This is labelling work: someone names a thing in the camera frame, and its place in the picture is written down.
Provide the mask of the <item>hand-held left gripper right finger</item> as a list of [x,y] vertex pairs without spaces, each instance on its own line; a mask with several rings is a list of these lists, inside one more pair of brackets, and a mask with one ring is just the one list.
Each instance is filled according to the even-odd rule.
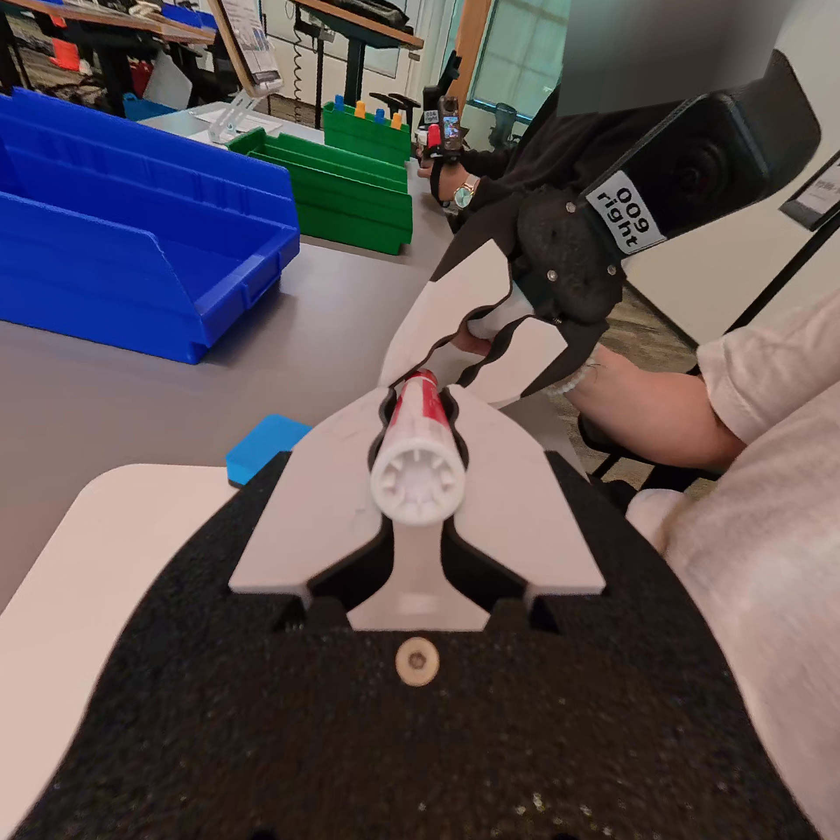
[[564,458],[460,385],[441,397],[467,456],[465,494],[442,531],[446,581],[488,614],[500,601],[530,612],[543,597],[601,595],[604,575],[553,469]]

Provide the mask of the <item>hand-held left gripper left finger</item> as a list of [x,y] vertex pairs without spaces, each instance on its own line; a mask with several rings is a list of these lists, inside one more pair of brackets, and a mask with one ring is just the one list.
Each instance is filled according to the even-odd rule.
[[291,451],[228,586],[291,595],[305,609],[370,599],[394,566],[394,531],[371,494],[371,452],[382,441],[393,389],[376,388],[313,428]]

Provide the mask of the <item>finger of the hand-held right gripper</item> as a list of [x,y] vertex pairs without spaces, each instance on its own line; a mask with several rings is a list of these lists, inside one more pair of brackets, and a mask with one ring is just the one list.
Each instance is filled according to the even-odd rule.
[[380,387],[394,387],[422,368],[461,327],[509,299],[512,281],[508,258],[489,240],[420,291],[395,331],[379,374]]
[[535,317],[507,325],[488,356],[468,367],[456,384],[475,399],[501,409],[566,380],[570,346],[560,327]]

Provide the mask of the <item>blue foam eraser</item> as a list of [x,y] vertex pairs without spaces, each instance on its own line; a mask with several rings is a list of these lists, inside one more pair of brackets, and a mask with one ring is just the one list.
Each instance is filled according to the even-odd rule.
[[227,482],[248,484],[274,457],[290,452],[312,427],[279,414],[264,417],[225,456]]

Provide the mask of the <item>red dry-erase marker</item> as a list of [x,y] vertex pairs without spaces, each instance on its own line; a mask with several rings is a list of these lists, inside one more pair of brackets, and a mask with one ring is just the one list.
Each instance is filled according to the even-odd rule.
[[371,494],[394,523],[444,522],[466,491],[466,467],[442,398],[423,380],[404,384],[371,468]]

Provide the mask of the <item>white whiteboard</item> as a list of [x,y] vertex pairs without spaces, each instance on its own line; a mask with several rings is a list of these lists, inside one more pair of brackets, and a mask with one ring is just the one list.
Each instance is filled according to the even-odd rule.
[[73,501],[1,617],[1,838],[58,769],[136,606],[235,492],[224,467],[126,465]]

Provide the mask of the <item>blue plastic bin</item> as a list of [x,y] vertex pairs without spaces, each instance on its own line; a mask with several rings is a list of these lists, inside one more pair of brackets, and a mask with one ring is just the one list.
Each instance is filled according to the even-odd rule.
[[15,89],[2,320],[197,364],[298,255],[281,166]]

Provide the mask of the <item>person's right forearm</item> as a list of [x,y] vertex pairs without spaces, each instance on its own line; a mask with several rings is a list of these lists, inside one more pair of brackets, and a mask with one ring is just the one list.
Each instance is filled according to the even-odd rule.
[[600,344],[561,391],[616,444],[666,465],[722,473],[747,447],[700,377],[645,371]]

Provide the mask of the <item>person's right hand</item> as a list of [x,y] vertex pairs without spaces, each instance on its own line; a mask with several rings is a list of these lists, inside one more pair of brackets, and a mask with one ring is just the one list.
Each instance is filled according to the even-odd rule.
[[475,336],[469,330],[469,324],[464,322],[460,325],[457,333],[451,338],[449,343],[456,347],[458,351],[486,358],[490,352],[492,341]]

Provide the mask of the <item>small device with screen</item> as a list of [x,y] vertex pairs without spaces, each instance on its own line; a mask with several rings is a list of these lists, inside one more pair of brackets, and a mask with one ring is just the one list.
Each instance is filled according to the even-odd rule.
[[423,115],[416,130],[416,147],[422,165],[430,161],[455,163],[465,148],[458,100],[440,86],[423,89]]

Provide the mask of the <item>small green plastic bin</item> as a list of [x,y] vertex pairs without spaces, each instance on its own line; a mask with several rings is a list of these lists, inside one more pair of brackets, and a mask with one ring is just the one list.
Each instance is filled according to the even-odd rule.
[[388,164],[403,165],[413,155],[412,135],[408,125],[402,131],[374,122],[374,113],[366,113],[366,120],[354,117],[354,106],[345,104],[344,113],[333,112],[333,101],[322,106],[321,121],[324,143],[329,147],[359,154]]

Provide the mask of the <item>black leg standing desk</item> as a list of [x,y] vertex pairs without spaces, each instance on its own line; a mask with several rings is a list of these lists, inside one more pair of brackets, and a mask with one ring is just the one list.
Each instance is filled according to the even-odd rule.
[[334,2],[264,2],[284,96],[316,108],[343,94],[372,105],[376,93],[408,92],[424,39],[411,24],[390,27]]

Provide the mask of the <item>small blue bin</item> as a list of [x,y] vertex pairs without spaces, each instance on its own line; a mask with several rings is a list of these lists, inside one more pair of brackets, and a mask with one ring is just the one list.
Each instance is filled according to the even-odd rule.
[[194,2],[162,2],[161,15],[175,24],[217,30],[214,15],[203,11]]

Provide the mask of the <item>long wooden desk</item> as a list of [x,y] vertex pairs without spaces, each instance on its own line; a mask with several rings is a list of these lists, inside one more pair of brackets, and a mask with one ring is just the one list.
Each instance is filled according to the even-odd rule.
[[8,23],[9,8],[34,14],[38,26],[52,39],[58,38],[91,48],[98,59],[105,99],[111,113],[124,117],[123,96],[135,93],[130,58],[153,57],[167,46],[210,47],[215,31],[182,24],[160,14],[139,17],[96,3],[2,2],[2,92],[32,89],[25,68],[15,64],[14,34]]

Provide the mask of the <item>wooden post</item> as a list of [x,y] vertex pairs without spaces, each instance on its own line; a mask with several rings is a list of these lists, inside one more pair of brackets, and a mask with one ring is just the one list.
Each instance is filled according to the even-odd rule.
[[455,51],[461,57],[458,78],[449,93],[458,100],[458,114],[462,115],[469,95],[469,87],[476,69],[480,48],[487,27],[493,1],[464,1],[455,40]]

